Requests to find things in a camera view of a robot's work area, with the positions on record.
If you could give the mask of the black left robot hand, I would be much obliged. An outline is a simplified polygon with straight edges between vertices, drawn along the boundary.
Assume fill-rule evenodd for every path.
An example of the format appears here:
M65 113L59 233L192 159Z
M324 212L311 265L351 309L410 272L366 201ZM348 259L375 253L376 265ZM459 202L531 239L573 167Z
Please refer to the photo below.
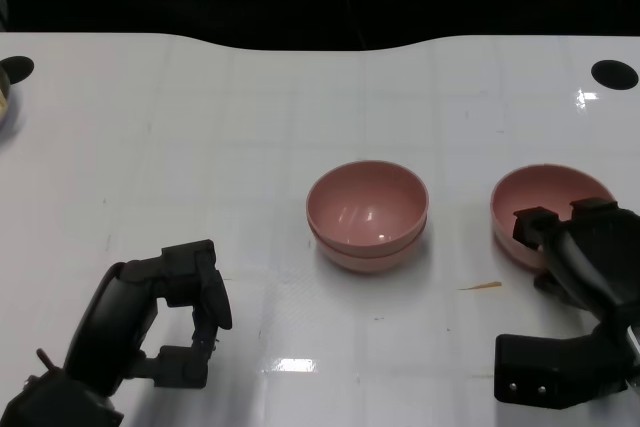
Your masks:
M120 262L105 274L74 334L65 373L103 397L125 379L150 379L157 388L202 389L219 330L232 327L223 278L211 240L165 247L160 256ZM141 345L157 316L158 300L192 310L188 347L163 346L150 358Z

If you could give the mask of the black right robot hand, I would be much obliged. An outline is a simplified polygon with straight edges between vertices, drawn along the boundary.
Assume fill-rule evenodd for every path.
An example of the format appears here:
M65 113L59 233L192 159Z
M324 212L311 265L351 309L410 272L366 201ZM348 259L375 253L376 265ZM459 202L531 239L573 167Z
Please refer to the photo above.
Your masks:
M565 221L543 207L519 210L513 238L542 250L568 296L601 322L639 323L639 215L614 200L571 203Z

